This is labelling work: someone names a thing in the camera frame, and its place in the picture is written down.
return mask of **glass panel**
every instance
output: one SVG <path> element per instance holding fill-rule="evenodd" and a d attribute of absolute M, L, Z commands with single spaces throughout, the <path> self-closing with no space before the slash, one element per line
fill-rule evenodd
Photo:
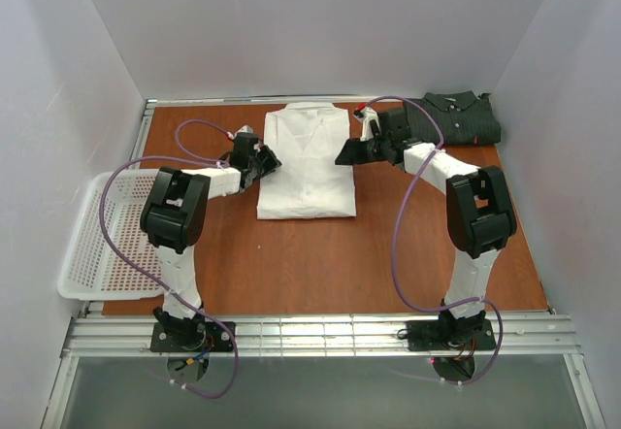
<path fill-rule="evenodd" d="M 231 364 L 212 359 L 198 386 L 221 388 Z M 62 427 L 584 427 L 563 356 L 501 356 L 461 391 L 390 370 L 435 375 L 422 357 L 245 358 L 206 401 L 151 374 L 167 376 L 164 358 L 81 358 Z"/>

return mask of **cable connector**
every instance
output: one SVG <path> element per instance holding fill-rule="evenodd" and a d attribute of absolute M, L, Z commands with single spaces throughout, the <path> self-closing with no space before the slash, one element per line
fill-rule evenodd
<path fill-rule="evenodd" d="M 355 116 L 359 120 L 362 120 L 365 117 L 362 111 L 364 111 L 366 107 L 366 102 L 361 102 L 360 104 L 358 104 L 358 107 L 356 107 L 353 111 L 353 116 Z"/>

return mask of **black polo shirt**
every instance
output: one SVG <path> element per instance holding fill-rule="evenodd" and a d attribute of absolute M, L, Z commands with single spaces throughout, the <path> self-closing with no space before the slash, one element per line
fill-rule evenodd
<path fill-rule="evenodd" d="M 412 99 L 434 118 L 447 145 L 494 145 L 501 141 L 501 125 L 494 117 L 489 94 L 476 97 L 472 91 L 458 94 L 425 94 Z M 412 136 L 438 143 L 438 133 L 429 119 L 413 105 L 406 105 Z"/>

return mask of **white laundry basket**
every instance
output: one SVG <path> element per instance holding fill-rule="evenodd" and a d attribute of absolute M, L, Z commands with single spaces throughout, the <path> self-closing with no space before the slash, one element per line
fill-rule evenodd
<path fill-rule="evenodd" d="M 157 296 L 162 288 L 129 267 L 110 249 L 99 226 L 99 202 L 110 173 L 97 176 L 88 189 L 79 227 L 63 266 L 58 292 L 79 300 L 137 300 Z M 157 169 L 126 170 L 108 192 L 105 219 L 114 244 L 139 266 L 160 276 L 159 262 L 140 229 L 143 205 Z"/>

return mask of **aluminum frame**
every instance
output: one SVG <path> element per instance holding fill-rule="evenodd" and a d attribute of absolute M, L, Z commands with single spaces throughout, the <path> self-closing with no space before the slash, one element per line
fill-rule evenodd
<path fill-rule="evenodd" d="M 295 356 L 439 356 L 449 350 L 411 352 L 397 332 L 407 320 L 432 315 L 338 314 L 300 316 L 223 316 L 237 323 L 241 357 Z M 498 321 L 491 319 L 498 334 Z M 72 322 L 63 348 L 68 357 L 160 357 L 188 353 L 149 351 L 152 317 L 88 316 Z M 503 313 L 505 333 L 501 354 L 580 353 L 572 322 L 566 315 Z M 477 354 L 491 354 L 478 351 Z"/>
<path fill-rule="evenodd" d="M 286 96 L 222 98 L 184 101 L 147 100 L 132 158 L 143 155 L 156 107 L 281 104 L 308 100 L 362 102 L 375 96 Z M 56 382 L 42 424 L 43 429 L 60 427 L 81 357 L 183 356 L 181 353 L 148 351 L 154 319 L 144 316 L 103 317 L 102 302 L 85 303 L 80 318 L 70 325 Z M 407 351 L 397 331 L 406 320 L 429 319 L 420 314 L 335 314 L 298 316 L 226 316 L 238 324 L 240 356 L 420 356 L 446 351 Z M 498 321 L 491 318 L 498 333 Z M 605 427 L 595 393 L 588 378 L 581 346 L 568 315 L 549 312 L 503 313 L 505 327 L 500 354 L 563 354 L 576 399 L 587 428 Z M 479 351 L 477 354 L 490 354 Z"/>

